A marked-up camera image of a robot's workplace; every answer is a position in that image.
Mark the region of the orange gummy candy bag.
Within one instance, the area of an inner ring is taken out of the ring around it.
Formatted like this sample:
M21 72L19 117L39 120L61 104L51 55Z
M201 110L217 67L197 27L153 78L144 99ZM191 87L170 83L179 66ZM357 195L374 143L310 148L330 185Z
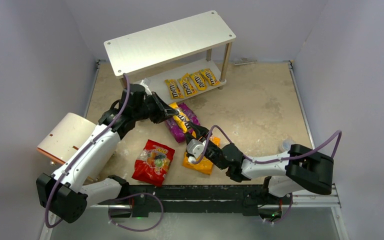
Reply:
M182 165L185 168L196 170L196 171L203 173L203 174L206 174L206 175L210 175L212 173L213 166L214 166L214 164L210 160L208 160L206 157L204 157L201 160L201 162L198 164L189 163L187 152L184 153Z

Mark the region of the purple gummy candy bag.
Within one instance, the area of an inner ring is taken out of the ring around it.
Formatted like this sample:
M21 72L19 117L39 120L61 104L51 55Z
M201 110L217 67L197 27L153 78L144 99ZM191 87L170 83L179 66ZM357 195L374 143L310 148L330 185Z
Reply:
M196 125L200 125L197 115L185 103L178 104L178 107L189 118L190 121ZM177 143L183 143L186 140L183 130L179 127L173 118L166 120L164 124Z

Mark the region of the yellow M&M candy bag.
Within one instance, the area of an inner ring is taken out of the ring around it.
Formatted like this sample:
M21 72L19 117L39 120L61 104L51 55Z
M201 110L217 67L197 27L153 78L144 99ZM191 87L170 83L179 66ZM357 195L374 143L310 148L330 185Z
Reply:
M195 84L196 88L199 91L207 90L208 86L205 82L204 77L201 75L199 71L190 74L189 77L191 78L191 80L193 81L193 83Z

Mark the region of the red gummy candy bag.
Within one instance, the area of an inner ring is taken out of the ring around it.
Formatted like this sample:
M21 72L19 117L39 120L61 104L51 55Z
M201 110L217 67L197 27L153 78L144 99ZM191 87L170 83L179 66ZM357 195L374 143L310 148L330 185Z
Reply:
M175 150L148 139L134 162L134 180L161 187L174 159Z

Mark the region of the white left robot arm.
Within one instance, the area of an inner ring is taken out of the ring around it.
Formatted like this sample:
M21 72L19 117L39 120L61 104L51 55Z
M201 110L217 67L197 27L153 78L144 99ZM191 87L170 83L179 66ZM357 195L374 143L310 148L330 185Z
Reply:
M45 225L50 213L60 221L73 223L86 208L127 196L129 183L116 175L85 185L92 171L109 158L118 143L136 126L137 121L149 119L154 124L175 116L177 111L165 103L156 92L148 94L144 86L130 84L98 120L91 135L63 166L51 175L42 173L36 179L39 202L45 208Z

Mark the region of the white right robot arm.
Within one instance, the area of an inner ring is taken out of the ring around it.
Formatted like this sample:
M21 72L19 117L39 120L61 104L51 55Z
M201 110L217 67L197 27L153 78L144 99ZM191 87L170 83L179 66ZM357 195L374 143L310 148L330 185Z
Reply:
M222 148L213 143L210 137L215 125L210 129L194 123L189 126L193 132L186 131L184 136L190 164L197 165L206 158L237 183L263 177L266 191L278 198L301 190L318 195L332 193L334 156L341 130L314 149L292 144L275 155L250 157L232 141Z

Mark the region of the white two-tier shelf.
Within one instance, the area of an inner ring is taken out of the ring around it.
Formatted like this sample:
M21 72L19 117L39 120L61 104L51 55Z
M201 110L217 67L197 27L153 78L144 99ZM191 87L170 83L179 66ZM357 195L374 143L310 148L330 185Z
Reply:
M227 83L226 73L235 39L236 35L221 16L211 10L107 40L104 47L114 75L121 82L123 74L131 76L205 52L205 58L147 77L150 90L169 104L173 99L164 81L177 80L186 73L211 69L221 81L217 88L222 89Z

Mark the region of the small clear plastic cup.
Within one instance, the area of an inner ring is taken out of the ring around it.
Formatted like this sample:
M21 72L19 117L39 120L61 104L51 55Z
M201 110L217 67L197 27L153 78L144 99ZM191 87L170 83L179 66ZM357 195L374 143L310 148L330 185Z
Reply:
M285 139L282 141L282 143L278 146L278 151L280 153L287 152L291 149L292 145L294 145L296 142L292 139Z

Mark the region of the white cylindrical lamp shade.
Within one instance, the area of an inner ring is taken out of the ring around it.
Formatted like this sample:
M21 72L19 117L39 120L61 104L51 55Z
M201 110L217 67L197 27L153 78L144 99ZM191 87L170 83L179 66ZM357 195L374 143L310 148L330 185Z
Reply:
M84 145L94 139L106 127L96 125L86 118L75 113L67 113L65 117L54 127L54 129L37 145L37 150L41 154L51 159L58 167L52 174L57 180L62 170L68 166L67 162ZM120 138L117 133L108 131L97 142L96 145L102 147L97 155L97 160L92 163L82 163L79 159L71 168L73 171L70 176L75 176L77 167L88 167L88 176L81 182L91 184L98 180L98 174L102 171L107 161L117 148Z

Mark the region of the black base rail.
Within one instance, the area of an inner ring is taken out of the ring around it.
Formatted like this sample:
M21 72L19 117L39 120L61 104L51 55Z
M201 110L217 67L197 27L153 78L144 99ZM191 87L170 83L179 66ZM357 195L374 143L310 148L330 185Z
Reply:
M126 206L134 218L150 213L242 214L279 218L281 208L291 203L291 194L277 197L263 184L154 185L129 184L123 180L119 196L99 205Z

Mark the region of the grey bracket at wall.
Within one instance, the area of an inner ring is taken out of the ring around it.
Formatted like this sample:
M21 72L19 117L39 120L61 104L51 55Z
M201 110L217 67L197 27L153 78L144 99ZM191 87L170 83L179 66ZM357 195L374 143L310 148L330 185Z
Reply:
M235 61L233 64L235 66L241 66L241 65L255 64L257 62L258 61L256 59L241 58L241 59Z

